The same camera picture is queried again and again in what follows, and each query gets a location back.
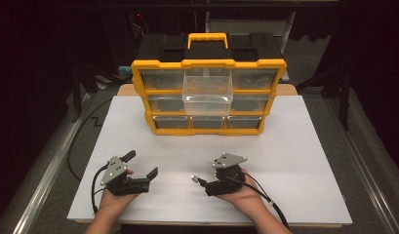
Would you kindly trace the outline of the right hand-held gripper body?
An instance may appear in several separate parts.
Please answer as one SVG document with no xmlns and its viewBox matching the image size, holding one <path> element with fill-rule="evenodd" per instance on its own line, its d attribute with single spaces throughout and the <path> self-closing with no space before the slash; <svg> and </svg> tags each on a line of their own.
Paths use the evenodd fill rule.
<svg viewBox="0 0 399 234">
<path fill-rule="evenodd" d="M 246 157 L 229 153 L 223 153 L 213 163 L 216 169 L 216 181 L 208 182 L 208 196 L 219 196 L 238 191 L 245 183 L 245 175 L 240 167 L 241 163 L 247 161 Z"/>
</svg>

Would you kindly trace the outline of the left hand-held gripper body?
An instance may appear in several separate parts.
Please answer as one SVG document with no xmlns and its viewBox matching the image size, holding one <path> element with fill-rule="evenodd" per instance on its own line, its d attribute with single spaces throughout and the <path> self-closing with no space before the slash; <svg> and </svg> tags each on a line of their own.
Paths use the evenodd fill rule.
<svg viewBox="0 0 399 234">
<path fill-rule="evenodd" d="M 115 196 L 146 193 L 149 191 L 150 175 L 141 178 L 130 177 L 126 163 L 113 156 L 107 163 L 100 185 Z"/>
</svg>

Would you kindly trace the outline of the yellow black drawer organizer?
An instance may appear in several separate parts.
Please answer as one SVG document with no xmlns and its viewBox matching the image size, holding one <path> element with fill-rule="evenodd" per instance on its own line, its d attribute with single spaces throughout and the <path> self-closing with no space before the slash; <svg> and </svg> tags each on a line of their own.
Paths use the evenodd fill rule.
<svg viewBox="0 0 399 234">
<path fill-rule="evenodd" d="M 200 67 L 222 67 L 228 69 L 263 69 L 277 71 L 272 85 L 271 98 L 263 111 L 261 123 L 256 129 L 161 129 L 158 130 L 152 120 L 147 95 L 140 73 L 143 70 L 176 70 Z M 232 46 L 228 45 L 225 33 L 191 33 L 189 35 L 168 36 L 165 34 L 147 34 L 143 36 L 135 60 L 132 62 L 133 84 L 140 96 L 145 112 L 145 121 L 156 135 L 258 135 L 263 131 L 265 118 L 270 114 L 271 106 L 277 96 L 277 86 L 284 76 L 287 63 L 284 58 L 260 58 L 257 61 L 240 61 L 232 57 Z"/>
</svg>

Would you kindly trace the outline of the clear plastic drawer bin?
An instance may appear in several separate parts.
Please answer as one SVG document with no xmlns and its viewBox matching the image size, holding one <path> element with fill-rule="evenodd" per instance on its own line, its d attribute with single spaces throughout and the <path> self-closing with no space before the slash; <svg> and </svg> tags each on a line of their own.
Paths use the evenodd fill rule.
<svg viewBox="0 0 399 234">
<path fill-rule="evenodd" d="M 190 116 L 226 116 L 233 101 L 232 73 L 220 67 L 185 69 L 184 110 Z"/>
</svg>

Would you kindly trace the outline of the person's left hand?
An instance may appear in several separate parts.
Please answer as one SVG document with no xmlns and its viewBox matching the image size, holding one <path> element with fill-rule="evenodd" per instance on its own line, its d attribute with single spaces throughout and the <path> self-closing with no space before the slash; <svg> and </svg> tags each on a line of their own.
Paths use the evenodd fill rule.
<svg viewBox="0 0 399 234">
<path fill-rule="evenodd" d="M 104 190 L 100 200 L 98 215 L 108 214 L 111 216 L 119 216 L 138 197 L 138 194 L 115 196 L 109 190 Z"/>
</svg>

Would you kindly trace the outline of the person's right hand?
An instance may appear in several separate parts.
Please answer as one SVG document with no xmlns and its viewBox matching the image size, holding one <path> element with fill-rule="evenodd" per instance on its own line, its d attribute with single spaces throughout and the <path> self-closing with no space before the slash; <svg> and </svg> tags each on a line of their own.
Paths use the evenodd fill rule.
<svg viewBox="0 0 399 234">
<path fill-rule="evenodd" d="M 256 183 L 246 170 L 243 173 L 245 174 L 246 184 L 235 193 L 219 195 L 219 198 L 230 203 L 249 220 L 256 221 L 257 219 L 269 217 L 270 212 L 256 191 Z"/>
</svg>

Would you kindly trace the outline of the black metal stand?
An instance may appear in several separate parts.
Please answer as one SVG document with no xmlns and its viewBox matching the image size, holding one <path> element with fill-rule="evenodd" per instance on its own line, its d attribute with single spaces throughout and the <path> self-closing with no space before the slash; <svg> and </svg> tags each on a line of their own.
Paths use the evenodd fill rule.
<svg viewBox="0 0 399 234">
<path fill-rule="evenodd" d="M 345 130 L 348 127 L 349 90 L 351 83 L 351 69 L 339 62 L 331 68 L 315 74 L 312 78 L 298 84 L 296 89 L 302 91 L 308 87 L 322 86 L 323 98 L 339 96 L 339 121 Z"/>
<path fill-rule="evenodd" d="M 98 92 L 96 72 L 87 63 L 76 63 L 72 70 L 73 123 L 77 122 L 82 110 L 81 88 L 88 94 Z"/>
</svg>

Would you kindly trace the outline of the group of clear drawers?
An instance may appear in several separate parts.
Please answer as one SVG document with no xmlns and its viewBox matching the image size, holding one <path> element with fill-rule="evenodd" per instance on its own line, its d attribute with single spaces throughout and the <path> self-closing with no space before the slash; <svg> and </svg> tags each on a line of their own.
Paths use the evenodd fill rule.
<svg viewBox="0 0 399 234">
<path fill-rule="evenodd" d="M 230 69 L 233 101 L 226 116 L 190 116 L 182 101 L 184 70 L 143 70 L 140 75 L 152 112 L 152 120 L 161 129 L 256 129 L 269 104 L 270 90 L 277 71 L 263 69 Z"/>
</svg>

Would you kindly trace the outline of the black device with red light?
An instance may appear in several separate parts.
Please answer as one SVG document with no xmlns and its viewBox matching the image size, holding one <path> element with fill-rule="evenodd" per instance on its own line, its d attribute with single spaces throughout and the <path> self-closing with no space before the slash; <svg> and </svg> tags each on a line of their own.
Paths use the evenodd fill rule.
<svg viewBox="0 0 399 234">
<path fill-rule="evenodd" d="M 130 13 L 129 20 L 131 35 L 133 36 L 135 42 L 139 42 L 141 38 L 148 32 L 147 23 L 145 22 L 142 14 L 139 12 Z"/>
</svg>

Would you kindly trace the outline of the aluminium floor rail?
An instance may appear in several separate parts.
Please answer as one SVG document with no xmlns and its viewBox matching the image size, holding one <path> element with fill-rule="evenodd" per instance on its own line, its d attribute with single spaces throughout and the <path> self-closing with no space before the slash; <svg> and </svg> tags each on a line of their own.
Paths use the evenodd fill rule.
<svg viewBox="0 0 399 234">
<path fill-rule="evenodd" d="M 60 173 L 73 139 L 85 115 L 90 111 L 94 97 L 85 94 L 79 100 L 81 110 L 69 110 L 31 166 L 9 206 L 18 210 L 16 225 L 10 228 L 11 234 L 28 234 L 33 227 Z"/>
<path fill-rule="evenodd" d="M 351 133 L 346 130 L 339 119 L 339 111 L 335 103 L 331 99 L 325 99 L 325 104 L 331 112 L 339 131 L 341 132 L 345 144 L 348 147 L 348 155 L 354 164 L 365 190 L 377 212 L 379 219 L 381 220 L 384 229 L 387 234 L 399 234 L 399 222 L 396 219 L 393 211 L 389 208 L 387 200 L 379 188 L 377 182 L 373 178 L 373 175 L 366 165 L 362 154 L 359 151 Z"/>
</svg>

